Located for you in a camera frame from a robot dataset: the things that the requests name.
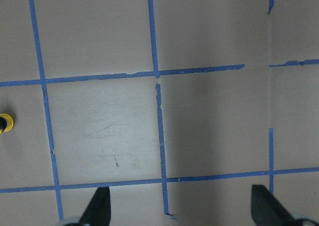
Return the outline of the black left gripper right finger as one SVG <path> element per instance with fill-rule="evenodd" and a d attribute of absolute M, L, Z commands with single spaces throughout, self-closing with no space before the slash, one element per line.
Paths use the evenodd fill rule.
<path fill-rule="evenodd" d="M 252 185 L 251 216 L 256 226 L 286 226 L 295 221 L 264 185 Z"/>

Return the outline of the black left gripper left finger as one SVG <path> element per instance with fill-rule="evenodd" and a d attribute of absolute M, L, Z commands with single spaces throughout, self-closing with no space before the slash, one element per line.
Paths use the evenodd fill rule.
<path fill-rule="evenodd" d="M 86 210 L 79 220 L 81 226 L 109 226 L 111 200 L 109 187 L 97 188 Z"/>

